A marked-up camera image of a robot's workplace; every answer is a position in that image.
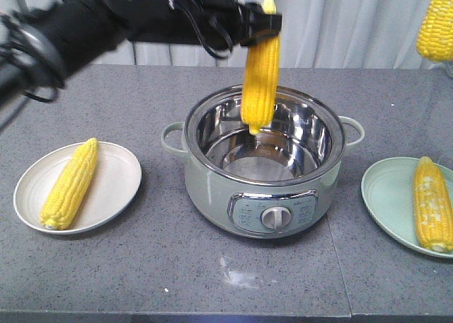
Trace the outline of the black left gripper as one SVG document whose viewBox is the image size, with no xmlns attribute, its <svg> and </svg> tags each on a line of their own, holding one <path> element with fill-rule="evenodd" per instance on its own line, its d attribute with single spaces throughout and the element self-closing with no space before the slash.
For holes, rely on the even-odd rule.
<svg viewBox="0 0 453 323">
<path fill-rule="evenodd" d="M 282 15 L 238 0 L 166 0 L 168 15 L 156 22 L 155 42 L 199 45 L 209 54 L 229 54 L 275 38 Z"/>
</svg>

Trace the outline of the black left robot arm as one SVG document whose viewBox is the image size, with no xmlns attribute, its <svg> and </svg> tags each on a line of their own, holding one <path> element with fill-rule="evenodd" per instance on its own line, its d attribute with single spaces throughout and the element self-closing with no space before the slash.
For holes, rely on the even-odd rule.
<svg viewBox="0 0 453 323">
<path fill-rule="evenodd" d="M 1 99 L 49 88 L 53 102 L 68 78 L 126 40 L 199 45 L 222 60 L 276 37 L 282 16 L 237 0 L 59 0 L 1 22 Z"/>
</svg>

